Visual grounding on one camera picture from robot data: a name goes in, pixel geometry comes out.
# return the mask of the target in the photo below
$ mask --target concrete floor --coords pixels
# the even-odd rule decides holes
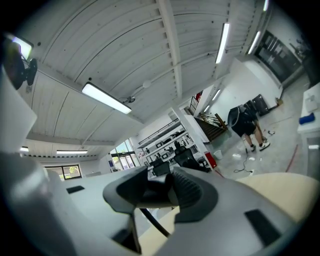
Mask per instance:
[[[288,172],[307,175],[303,161],[302,140],[297,133],[297,128],[301,115],[303,92],[308,88],[308,77],[303,75],[285,89],[281,106],[259,117],[262,133],[271,145],[262,152],[249,151],[245,163],[247,171],[253,171],[253,175],[285,172],[293,158]],[[270,136],[268,131],[275,131],[275,134]],[[258,145],[254,135],[251,138],[252,142]],[[234,173],[235,169],[241,170],[244,167],[243,162],[247,156],[245,147],[250,149],[247,142],[242,141],[233,131],[225,133],[209,145],[212,153],[217,150],[222,151],[223,158],[217,161],[217,165],[224,177],[237,180],[249,176],[250,172],[245,170]]]

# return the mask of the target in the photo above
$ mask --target black chair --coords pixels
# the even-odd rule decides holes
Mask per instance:
[[[202,172],[209,172],[210,169],[200,166],[200,164],[195,160],[194,155],[192,154],[192,151],[190,148],[186,148],[183,151],[174,151],[175,156],[173,159],[181,166],[181,167],[186,167]]]
[[[161,176],[164,174],[170,174],[170,166],[169,163],[167,161],[162,162],[161,164],[158,165],[154,165],[153,166],[153,170],[152,170],[155,174],[155,176]]]

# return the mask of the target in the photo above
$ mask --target white wooden ceiling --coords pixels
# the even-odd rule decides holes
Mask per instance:
[[[135,134],[159,109],[177,100],[172,41],[165,26],[168,17],[161,15],[161,1],[51,1],[26,21],[17,36],[34,44],[31,58],[39,63],[32,91],[26,93],[25,85],[19,90],[38,116],[32,134],[91,145],[99,142],[92,149],[96,155],[103,143],[116,144],[124,135]],[[185,102],[197,89],[202,91],[204,85],[208,87],[226,75],[234,57],[245,54],[262,8],[257,8],[260,0],[163,2],[172,8],[180,55],[181,102]],[[232,34],[227,53],[216,65],[226,22],[233,22]],[[83,95],[81,88],[89,80],[117,99],[131,96],[146,80],[152,84],[135,95],[135,102],[129,104],[132,112],[124,115]],[[53,157],[56,145],[51,140],[47,143],[47,147],[41,142],[32,144],[34,155]]]

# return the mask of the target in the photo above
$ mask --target staircase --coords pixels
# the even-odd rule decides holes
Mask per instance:
[[[200,114],[199,117],[201,119],[195,118],[195,120],[210,142],[228,130],[226,122],[218,114],[215,114],[215,116]]]

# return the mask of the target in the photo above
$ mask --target black machine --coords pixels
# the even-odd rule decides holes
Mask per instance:
[[[37,60],[33,58],[28,62],[24,59],[21,54],[21,46],[16,42],[5,41],[4,48],[3,66],[14,88],[18,90],[24,81],[27,81],[28,86],[31,86],[38,70]]]

